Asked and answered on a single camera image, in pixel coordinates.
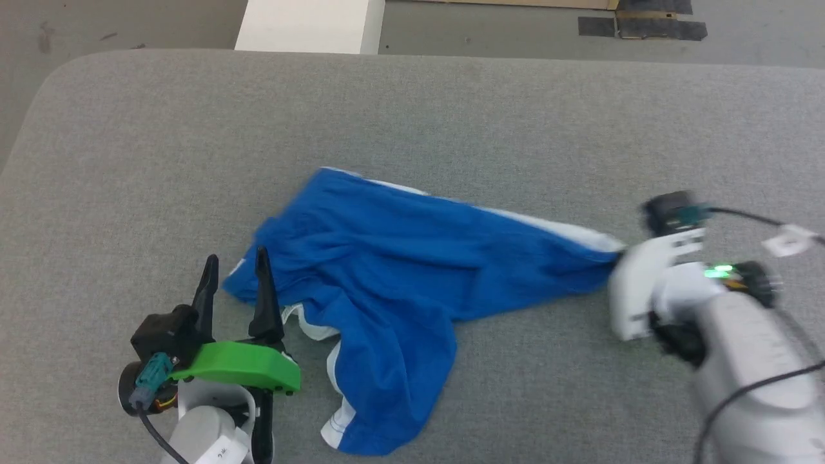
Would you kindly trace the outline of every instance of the white trim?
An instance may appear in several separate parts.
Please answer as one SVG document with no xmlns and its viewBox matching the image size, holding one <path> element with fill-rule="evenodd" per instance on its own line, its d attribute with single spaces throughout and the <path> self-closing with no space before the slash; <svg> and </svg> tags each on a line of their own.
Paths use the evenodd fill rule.
<svg viewBox="0 0 825 464">
<path fill-rule="evenodd" d="M 355 417 L 356 411 L 352 408 L 349 401 L 347 401 L 347 398 L 342 398 L 341 408 L 335 411 L 335 414 L 333 414 L 321 428 L 323 441 L 327 442 L 327 445 L 338 449 L 347 427 L 350 426 L 350 423 Z"/>
<path fill-rule="evenodd" d="M 312 325 L 304 318 L 304 304 L 303 303 L 295 303 L 294 305 L 287 306 L 284 310 L 280 313 L 281 319 L 286 324 L 286 321 L 292 316 L 293 314 L 298 316 L 298 326 L 301 330 L 306 334 L 307 337 L 315 340 L 316 342 L 324 339 L 328 339 L 335 335 L 338 335 L 338 329 L 334 327 L 329 327 L 326 325 Z"/>
<path fill-rule="evenodd" d="M 237 271 L 237 270 L 238 270 L 238 268 L 240 268 L 240 267 L 241 267 L 241 266 L 242 266 L 242 265 L 243 265 L 246 261 L 247 261 L 247 259 L 246 259 L 246 258 L 241 258 L 241 260 L 240 260 L 240 261 L 238 261 L 238 264 L 235 264 L 235 267 L 234 267 L 234 268 L 232 268 L 232 270 L 231 270 L 231 271 L 229 271 L 229 275 L 231 276 L 232 274 L 234 274 L 234 273 L 235 273 L 235 271 Z"/>
<path fill-rule="evenodd" d="M 362 178 L 367 181 L 377 183 L 385 187 L 402 190 L 404 192 L 415 193 L 417 195 L 425 196 L 430 195 L 429 193 L 418 190 L 417 188 L 406 187 L 404 185 L 398 185 L 391 182 L 367 179 L 361 176 L 359 173 L 353 173 L 351 171 L 346 171 L 344 169 L 330 168 L 328 166 L 324 166 L 322 169 L 338 171 L 339 173 L 345 173 L 356 178 Z M 444 198 L 443 196 L 439 196 L 438 198 L 441 198 L 442 200 L 455 201 L 451 200 L 450 198 Z M 602 232 L 597 232 L 593 229 L 588 229 L 587 227 L 581 227 L 580 225 L 566 224 L 563 222 L 554 222 L 552 220 L 541 219 L 539 217 L 534 217 L 531 215 L 523 215 L 521 213 L 499 210 L 496 208 L 485 208 L 482 206 L 473 207 L 489 213 L 493 213 L 495 215 L 500 215 L 512 220 L 517 220 L 522 224 L 530 225 L 532 227 L 535 227 L 536 229 L 544 230 L 545 232 L 561 235 L 565 239 L 572 240 L 580 245 L 583 245 L 596 251 L 602 251 L 606 253 L 618 253 L 619 251 L 625 249 L 625 244 L 613 235 L 603 234 Z"/>
<path fill-rule="evenodd" d="M 338 388 L 338 379 L 335 376 L 335 364 L 338 362 L 338 354 L 340 352 L 341 340 L 338 340 L 338 343 L 335 343 L 335 347 L 332 348 L 329 356 L 327 356 L 327 376 L 329 377 L 329 381 L 332 383 L 332 388 L 338 393 L 341 393 L 341 389 Z"/>
<path fill-rule="evenodd" d="M 590 249 L 597 251 L 604 251 L 608 253 L 617 253 L 625 248 L 625 244 L 619 241 L 616 237 L 602 232 L 596 232 L 587 227 L 580 225 L 566 224 L 563 222 L 554 222 L 552 220 L 541 219 L 531 215 L 522 215 L 512 211 L 497 210 L 494 208 L 481 208 L 493 214 L 502 215 L 512 220 L 517 220 L 523 224 L 532 225 L 536 229 L 542 229 L 553 234 L 561 235 L 565 239 L 570 239 L 574 242 L 582 244 Z"/>
</svg>

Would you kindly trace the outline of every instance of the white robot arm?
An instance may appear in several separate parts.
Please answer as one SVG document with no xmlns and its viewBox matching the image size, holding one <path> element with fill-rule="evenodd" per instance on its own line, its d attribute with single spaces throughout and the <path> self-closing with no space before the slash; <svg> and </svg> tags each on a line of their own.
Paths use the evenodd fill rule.
<svg viewBox="0 0 825 464">
<path fill-rule="evenodd" d="M 825 411 L 815 374 L 751 389 L 807 366 L 766 309 L 773 293 L 761 267 L 675 264 L 701 249 L 704 217 L 694 208 L 686 192 L 645 205 L 656 236 L 627 250 L 610 279 L 613 330 L 621 340 L 652 334 L 695 368 L 694 403 L 707 418 L 706 437 L 720 464 L 825 463 Z"/>
</svg>

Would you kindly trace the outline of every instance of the wire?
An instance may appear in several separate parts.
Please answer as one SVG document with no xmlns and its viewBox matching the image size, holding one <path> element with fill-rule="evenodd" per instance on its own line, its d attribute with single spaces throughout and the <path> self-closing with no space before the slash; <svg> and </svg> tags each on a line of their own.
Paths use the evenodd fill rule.
<svg viewBox="0 0 825 464">
<path fill-rule="evenodd" d="M 178 464 L 189 464 L 188 462 L 186 462 L 186 459 L 184 459 L 183 456 L 181 456 L 177 451 L 175 451 L 175 448 L 173 448 L 172 445 L 170 445 L 169 442 L 166 441 L 166 439 L 158 432 L 154 425 L 152 425 L 152 423 L 149 422 L 149 417 L 146 415 L 146 411 L 144 410 L 143 405 L 138 403 L 136 406 L 136 409 L 138 410 L 138 417 L 140 417 L 140 422 L 144 423 L 144 427 L 146 427 L 146 430 L 149 432 L 149 435 L 152 435 L 152 438 L 154 438 L 155 441 L 158 442 L 158 445 L 160 445 L 160 447 L 163 448 L 163 451 L 169 453 L 169 456 L 171 456 L 172 459 L 177 461 Z"/>
<path fill-rule="evenodd" d="M 745 219 L 761 222 L 762 224 L 773 225 L 775 227 L 781 227 L 785 224 L 788 224 L 786 222 L 782 222 L 781 220 L 771 219 L 763 215 L 755 215 L 747 211 L 734 210 L 733 208 L 720 208 L 718 206 L 711 206 L 710 208 L 708 208 L 708 211 L 712 213 L 720 213 L 725 215 L 737 215 Z M 825 246 L 825 237 L 822 237 L 820 234 L 814 235 L 813 237 L 811 237 L 811 239 L 814 239 L 818 244 Z"/>
<path fill-rule="evenodd" d="M 155 407 L 157 407 L 159 410 L 165 410 L 169 406 L 174 405 L 175 401 L 177 401 L 177 393 L 165 403 L 161 403 L 160 400 L 155 400 Z"/>
<path fill-rule="evenodd" d="M 816 371 L 819 371 L 820 369 L 822 369 L 824 367 L 825 367 L 825 360 L 823 360 L 823 361 L 821 361 L 817 364 L 813 364 L 812 366 L 808 366 L 804 369 L 799 369 L 798 371 L 792 371 L 792 372 L 788 372 L 786 374 L 782 374 L 781 376 L 773 376 L 773 377 L 766 378 L 765 380 L 762 380 L 762 381 L 754 382 L 751 385 L 744 386 L 744 387 L 740 388 L 739 390 L 736 390 L 731 396 L 729 396 L 727 399 L 725 399 L 724 401 L 719 403 L 714 408 L 714 410 L 710 411 L 710 414 L 708 414 L 708 417 L 705 419 L 705 424 L 702 426 L 702 432 L 699 435 L 699 439 L 696 440 L 696 446 L 695 446 L 694 455 L 693 455 L 694 456 L 693 457 L 693 462 L 695 464 L 701 464 L 702 463 L 702 455 L 703 455 L 703 451 L 705 450 L 705 442 L 707 442 L 708 437 L 710 436 L 710 428 L 713 425 L 716 418 L 719 417 L 719 414 L 726 407 L 728 407 L 728 405 L 733 403 L 735 400 L 738 400 L 742 396 L 747 395 L 751 391 L 754 391 L 757 388 L 762 388 L 763 386 L 770 385 L 770 384 L 776 383 L 778 381 L 787 380 L 787 379 L 790 379 L 791 377 L 803 376 L 803 375 L 809 374 L 811 372 L 816 372 Z"/>
<path fill-rule="evenodd" d="M 754 220 L 756 222 L 761 222 L 762 224 L 773 225 L 775 227 L 781 227 L 785 225 L 785 222 L 780 220 L 771 219 L 769 217 L 765 217 L 763 215 L 756 215 L 753 213 L 749 213 L 747 211 L 741 210 L 734 210 L 731 208 L 720 208 L 717 206 L 711 206 L 708 208 L 709 212 L 712 213 L 722 213 L 728 215 L 737 215 L 739 217 L 743 217 L 746 219 Z M 813 237 L 818 244 L 825 246 L 825 238 L 823 238 L 820 234 L 816 234 Z M 719 417 L 722 411 L 727 408 L 731 403 L 738 400 L 739 398 L 747 395 L 751 391 L 756 390 L 757 388 L 762 388 L 763 386 L 767 386 L 773 383 L 777 383 L 778 381 L 783 381 L 790 379 L 796 376 L 804 376 L 806 374 L 810 374 L 812 372 L 820 371 L 825 368 L 825 357 L 822 354 L 822 351 L 819 349 L 819 346 L 810 338 L 807 332 L 799 325 L 793 316 L 790 315 L 789 312 L 774 308 L 774 312 L 779 316 L 785 326 L 794 333 L 794 336 L 804 345 L 805 350 L 808 352 L 808 355 L 813 359 L 819 359 L 817 363 L 799 369 L 797 371 L 787 372 L 785 374 L 779 376 L 773 376 L 766 378 L 764 380 L 754 382 L 750 385 L 744 386 L 739 390 L 736 390 L 726 399 L 724 399 L 721 403 L 716 405 L 713 410 L 710 411 L 710 414 L 707 415 L 705 418 L 705 422 L 702 425 L 702 431 L 699 434 L 699 438 L 696 439 L 696 445 L 693 454 L 693 462 L 694 464 L 702 464 L 702 457 L 704 456 L 705 451 L 705 444 L 708 441 L 708 437 L 710 436 L 710 430 L 713 427 L 715 420 Z"/>
</svg>

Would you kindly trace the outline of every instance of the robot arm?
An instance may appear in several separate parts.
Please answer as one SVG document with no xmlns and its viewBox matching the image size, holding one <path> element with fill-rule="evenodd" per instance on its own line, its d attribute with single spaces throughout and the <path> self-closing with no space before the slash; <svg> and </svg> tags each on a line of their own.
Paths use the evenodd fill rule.
<svg viewBox="0 0 825 464">
<path fill-rule="evenodd" d="M 805 367 L 772 314 L 752 296 L 726 291 L 696 307 L 705 358 L 691 387 L 703 417 L 735 391 Z M 747 393 L 726 407 L 710 430 L 726 464 L 825 462 L 825 413 L 814 374 Z"/>
<path fill-rule="evenodd" d="M 163 464 L 271 464 L 273 395 L 300 389 L 298 364 L 286 352 L 284 326 L 269 254 L 257 250 L 255 315 L 249 339 L 215 341 L 213 297 L 218 258 L 207 259 L 192 305 L 150 315 L 130 340 L 140 361 L 120 374 L 123 410 L 139 416 L 167 452 Z M 149 421 L 151 414 L 178 409 L 167 442 Z"/>
<path fill-rule="evenodd" d="M 614 332 L 623 341 L 652 334 L 666 353 L 691 364 L 703 418 L 756 382 L 806 367 L 766 310 L 774 292 L 761 266 L 676 264 L 702 248 L 707 210 L 687 192 L 653 198 L 643 211 L 654 237 L 627 250 L 610 278 Z M 730 401 L 709 426 L 719 462 L 825 463 L 820 401 L 813 373 Z"/>
</svg>

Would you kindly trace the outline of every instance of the floor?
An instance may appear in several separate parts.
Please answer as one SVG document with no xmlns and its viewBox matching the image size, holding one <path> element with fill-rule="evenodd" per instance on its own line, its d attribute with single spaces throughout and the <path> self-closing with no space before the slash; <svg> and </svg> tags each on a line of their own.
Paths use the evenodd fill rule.
<svg viewBox="0 0 825 464">
<path fill-rule="evenodd" d="M 231 49 L 246 0 L 2 0 L 0 168 L 37 88 L 83 54 Z M 822 0 L 693 0 L 702 42 L 578 36 L 602 12 L 388 1 L 380 52 L 538 59 L 761 64 L 825 69 Z"/>
</svg>

